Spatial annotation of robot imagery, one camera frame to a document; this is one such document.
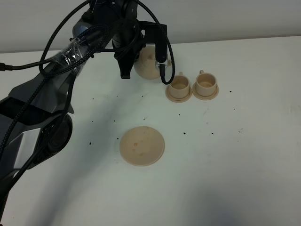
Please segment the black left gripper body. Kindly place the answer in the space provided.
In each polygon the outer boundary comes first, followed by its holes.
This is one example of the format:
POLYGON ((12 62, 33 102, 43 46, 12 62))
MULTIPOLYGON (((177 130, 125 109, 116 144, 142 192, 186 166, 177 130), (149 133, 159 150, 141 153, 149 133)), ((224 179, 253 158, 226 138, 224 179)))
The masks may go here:
POLYGON ((135 62, 143 48, 140 21, 121 18, 111 23, 114 57, 118 62, 135 62))

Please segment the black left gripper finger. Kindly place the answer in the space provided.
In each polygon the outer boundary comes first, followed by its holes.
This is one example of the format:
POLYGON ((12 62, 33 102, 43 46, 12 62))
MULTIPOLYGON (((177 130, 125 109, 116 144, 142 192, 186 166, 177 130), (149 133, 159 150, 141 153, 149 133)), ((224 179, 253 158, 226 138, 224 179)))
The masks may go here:
POLYGON ((139 58, 139 53, 126 53, 117 55, 117 62, 122 79, 130 79, 130 73, 134 63, 139 58))

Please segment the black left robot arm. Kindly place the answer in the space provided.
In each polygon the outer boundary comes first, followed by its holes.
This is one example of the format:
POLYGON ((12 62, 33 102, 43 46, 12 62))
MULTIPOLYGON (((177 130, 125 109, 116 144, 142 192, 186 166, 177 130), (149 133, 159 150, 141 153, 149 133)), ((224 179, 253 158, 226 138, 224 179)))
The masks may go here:
POLYGON ((96 53, 111 52, 120 75, 130 78, 141 37, 135 0, 87 0, 88 10, 74 25, 70 44, 47 58, 63 24, 50 37, 40 61, 22 66, 1 64, 2 71, 37 67, 39 74, 14 87, 0 102, 0 209, 27 169, 60 152, 72 133, 71 97, 76 78, 96 53))

